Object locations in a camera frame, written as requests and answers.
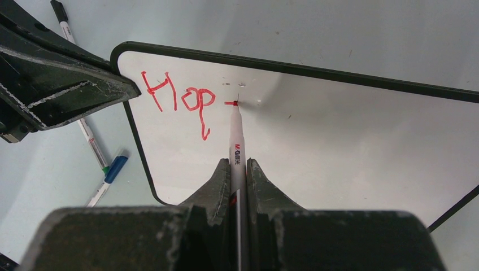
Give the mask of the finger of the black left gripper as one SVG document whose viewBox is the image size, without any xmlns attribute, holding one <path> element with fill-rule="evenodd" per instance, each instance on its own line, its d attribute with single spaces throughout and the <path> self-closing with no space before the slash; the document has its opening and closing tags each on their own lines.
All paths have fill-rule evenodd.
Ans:
<svg viewBox="0 0 479 271">
<path fill-rule="evenodd" d="M 45 49 L 1 26 L 1 138 L 8 143 L 139 94 L 125 77 Z"/>
<path fill-rule="evenodd" d="M 109 61 L 102 59 L 46 28 L 15 1 L 1 1 L 1 26 L 41 48 L 111 71 Z"/>
</svg>

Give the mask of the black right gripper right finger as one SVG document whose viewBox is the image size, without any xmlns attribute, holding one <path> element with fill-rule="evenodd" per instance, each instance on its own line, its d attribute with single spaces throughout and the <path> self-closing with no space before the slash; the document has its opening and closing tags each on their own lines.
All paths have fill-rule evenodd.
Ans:
<svg viewBox="0 0 479 271">
<path fill-rule="evenodd" d="M 247 161 L 252 270 L 445 270 L 406 211 L 308 210 Z"/>
</svg>

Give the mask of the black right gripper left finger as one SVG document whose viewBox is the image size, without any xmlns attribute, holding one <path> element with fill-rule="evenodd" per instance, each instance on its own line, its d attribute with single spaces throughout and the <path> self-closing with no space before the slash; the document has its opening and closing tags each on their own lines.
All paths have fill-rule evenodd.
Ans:
<svg viewBox="0 0 479 271">
<path fill-rule="evenodd" d="M 229 270 L 230 165 L 176 206 L 77 207 L 40 224 L 20 270 Z"/>
</svg>

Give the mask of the red whiteboard marker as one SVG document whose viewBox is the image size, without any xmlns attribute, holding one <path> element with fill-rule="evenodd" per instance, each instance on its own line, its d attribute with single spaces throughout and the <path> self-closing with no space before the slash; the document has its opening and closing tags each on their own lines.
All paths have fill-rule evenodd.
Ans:
<svg viewBox="0 0 479 271">
<path fill-rule="evenodd" d="M 249 229 L 247 222 L 247 186 L 245 139 L 239 101 L 232 105 L 230 122 L 230 228 L 232 265 L 234 270 L 249 270 Z"/>
</svg>

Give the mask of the white whiteboard black frame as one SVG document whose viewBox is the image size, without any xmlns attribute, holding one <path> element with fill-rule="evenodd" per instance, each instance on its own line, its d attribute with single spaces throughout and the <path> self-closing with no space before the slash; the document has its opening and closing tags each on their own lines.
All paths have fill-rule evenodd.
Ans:
<svg viewBox="0 0 479 271">
<path fill-rule="evenodd" d="M 307 209 L 394 209 L 435 230 L 478 196 L 478 93 L 235 55 L 123 42 L 125 110 L 154 198 L 177 205 L 245 154 Z"/>
</svg>

